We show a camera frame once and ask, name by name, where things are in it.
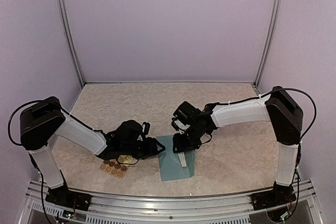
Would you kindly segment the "aluminium front rail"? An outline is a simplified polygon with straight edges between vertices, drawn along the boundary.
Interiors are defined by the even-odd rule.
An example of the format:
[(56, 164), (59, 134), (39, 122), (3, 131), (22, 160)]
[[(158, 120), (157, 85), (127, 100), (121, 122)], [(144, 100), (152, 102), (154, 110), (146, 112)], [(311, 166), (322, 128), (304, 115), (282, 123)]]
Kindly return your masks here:
[(66, 208), (41, 203), (41, 184), (31, 181), (17, 223), (46, 223), (43, 212), (51, 220), (59, 217), (67, 223), (269, 223), (271, 209), (254, 210), (253, 191), (243, 193), (150, 197), (126, 196), (95, 191), (88, 211), (76, 210), (74, 219), (62, 217)]

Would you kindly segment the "right aluminium frame post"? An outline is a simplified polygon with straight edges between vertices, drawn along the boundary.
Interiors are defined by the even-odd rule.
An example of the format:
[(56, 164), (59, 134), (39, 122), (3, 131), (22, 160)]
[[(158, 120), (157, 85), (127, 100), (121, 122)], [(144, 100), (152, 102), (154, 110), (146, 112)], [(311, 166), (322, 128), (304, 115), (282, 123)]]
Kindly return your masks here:
[(261, 54), (261, 60), (258, 66), (258, 70), (256, 73), (255, 80), (253, 82), (253, 85), (256, 90), (259, 89), (259, 86), (261, 84), (262, 76), (265, 72), (266, 69), (266, 63), (269, 57), (273, 37), (276, 31), (276, 25), (277, 25), (277, 20), (278, 20), (278, 15), (281, 7), (281, 0), (274, 0), (272, 4), (272, 10), (271, 10), (271, 16), (270, 16), (270, 21), (266, 33), (266, 40), (264, 43), (264, 47), (262, 50)]

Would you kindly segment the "aluminium frame post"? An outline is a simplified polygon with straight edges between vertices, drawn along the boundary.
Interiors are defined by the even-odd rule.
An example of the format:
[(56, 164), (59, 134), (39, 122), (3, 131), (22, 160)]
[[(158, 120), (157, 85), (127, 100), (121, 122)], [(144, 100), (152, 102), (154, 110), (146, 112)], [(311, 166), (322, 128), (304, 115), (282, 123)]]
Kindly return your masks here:
[(270, 16), (270, 21), (266, 33), (266, 40), (264, 43), (264, 47), (262, 50), (261, 54), (261, 60), (258, 66), (258, 70), (256, 73), (255, 80), (253, 82), (253, 85), (256, 90), (259, 89), (259, 86), (261, 84), (262, 76), (265, 72), (266, 69), (266, 63), (269, 57), (273, 37), (276, 31), (276, 25), (277, 25), (277, 20), (278, 20), (278, 15), (281, 7), (281, 0), (274, 0), (272, 4), (272, 10), (271, 10), (271, 16)]
[(62, 27), (64, 30), (65, 40), (69, 49), (70, 58), (75, 70), (76, 77), (78, 79), (79, 85), (83, 88), (86, 85), (85, 78), (83, 75), (83, 71), (79, 62), (79, 58), (76, 52), (74, 39), (72, 36), (70, 22), (68, 19), (67, 9), (66, 9), (66, 1), (65, 0), (57, 0), (58, 9), (60, 12), (60, 18)]

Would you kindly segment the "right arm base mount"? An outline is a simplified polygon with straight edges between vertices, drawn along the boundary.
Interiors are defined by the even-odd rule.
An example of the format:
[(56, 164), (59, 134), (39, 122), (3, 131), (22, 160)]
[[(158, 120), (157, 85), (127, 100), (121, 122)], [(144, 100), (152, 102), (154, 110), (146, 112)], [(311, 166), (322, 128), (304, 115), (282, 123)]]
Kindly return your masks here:
[(288, 204), (296, 199), (292, 185), (282, 186), (276, 182), (274, 182), (271, 190), (251, 195), (254, 211)]

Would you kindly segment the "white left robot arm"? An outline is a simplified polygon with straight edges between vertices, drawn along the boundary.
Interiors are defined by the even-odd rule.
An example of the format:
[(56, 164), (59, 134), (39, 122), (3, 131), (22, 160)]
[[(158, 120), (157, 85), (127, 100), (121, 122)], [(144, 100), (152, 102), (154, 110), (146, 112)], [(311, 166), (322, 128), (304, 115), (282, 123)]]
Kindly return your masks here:
[(148, 136), (150, 124), (128, 120), (114, 131), (95, 130), (66, 111), (56, 97), (34, 100), (22, 104), (10, 115), (20, 113), (20, 141), (30, 155), (41, 178), (53, 190), (53, 197), (66, 206), (73, 201), (73, 193), (67, 189), (66, 180), (58, 168), (48, 142), (62, 137), (86, 149), (102, 160), (118, 160), (121, 155), (136, 160), (157, 156), (165, 146)]

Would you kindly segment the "teal blue envelope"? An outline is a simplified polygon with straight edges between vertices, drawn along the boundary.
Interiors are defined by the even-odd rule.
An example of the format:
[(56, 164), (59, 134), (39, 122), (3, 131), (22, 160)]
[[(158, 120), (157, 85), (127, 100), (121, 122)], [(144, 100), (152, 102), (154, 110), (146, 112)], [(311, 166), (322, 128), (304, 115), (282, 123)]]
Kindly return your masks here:
[(173, 181), (187, 179), (194, 176), (195, 173), (195, 151), (185, 152), (185, 165), (180, 161), (181, 153), (173, 153), (173, 136), (158, 136), (156, 138), (166, 150), (158, 155), (161, 181)]

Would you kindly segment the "left aluminium frame post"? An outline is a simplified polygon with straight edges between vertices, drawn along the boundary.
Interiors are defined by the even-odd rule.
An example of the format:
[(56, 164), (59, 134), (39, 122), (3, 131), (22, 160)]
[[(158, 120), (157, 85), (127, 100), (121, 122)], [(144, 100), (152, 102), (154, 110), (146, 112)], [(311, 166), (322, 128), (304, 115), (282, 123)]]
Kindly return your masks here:
[(79, 85), (83, 88), (86, 85), (85, 78), (83, 75), (83, 71), (79, 62), (79, 58), (76, 52), (74, 39), (72, 36), (70, 22), (68, 19), (67, 9), (66, 9), (66, 1), (65, 0), (57, 0), (58, 9), (60, 12), (60, 18), (62, 27), (64, 30), (65, 40), (69, 49), (70, 58), (75, 70), (76, 77), (78, 79)]

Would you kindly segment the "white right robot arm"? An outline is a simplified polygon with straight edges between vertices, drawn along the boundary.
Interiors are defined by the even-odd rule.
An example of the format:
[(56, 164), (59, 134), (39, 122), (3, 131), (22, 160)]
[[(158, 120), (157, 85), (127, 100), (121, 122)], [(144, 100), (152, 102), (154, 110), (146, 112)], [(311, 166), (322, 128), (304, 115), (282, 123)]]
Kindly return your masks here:
[(212, 135), (214, 130), (233, 124), (265, 121), (272, 128), (279, 146), (277, 187), (269, 192), (273, 205), (281, 204), (289, 196), (295, 170), (299, 164), (301, 141), (306, 134), (302, 130), (303, 110), (290, 96), (295, 88), (275, 86), (256, 97), (234, 102), (208, 103), (200, 110), (184, 101), (173, 113), (173, 152), (196, 150), (203, 145), (201, 138)]

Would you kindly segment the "round sticker seal sheet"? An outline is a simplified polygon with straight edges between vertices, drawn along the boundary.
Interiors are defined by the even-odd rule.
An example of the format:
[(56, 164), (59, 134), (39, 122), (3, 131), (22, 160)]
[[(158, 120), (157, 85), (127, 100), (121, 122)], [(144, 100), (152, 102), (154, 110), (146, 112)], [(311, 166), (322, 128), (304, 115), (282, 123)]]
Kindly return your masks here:
[(118, 159), (103, 161), (99, 169), (118, 179), (123, 179), (129, 167), (137, 163), (137, 159), (132, 156), (120, 155)]

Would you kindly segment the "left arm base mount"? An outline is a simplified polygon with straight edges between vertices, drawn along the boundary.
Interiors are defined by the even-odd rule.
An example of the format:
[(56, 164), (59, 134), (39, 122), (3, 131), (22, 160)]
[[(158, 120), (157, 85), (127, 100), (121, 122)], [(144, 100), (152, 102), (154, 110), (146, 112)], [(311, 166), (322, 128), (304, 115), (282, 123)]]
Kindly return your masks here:
[(67, 183), (64, 182), (58, 188), (48, 188), (46, 201), (73, 210), (88, 211), (91, 198), (90, 194), (70, 190)]

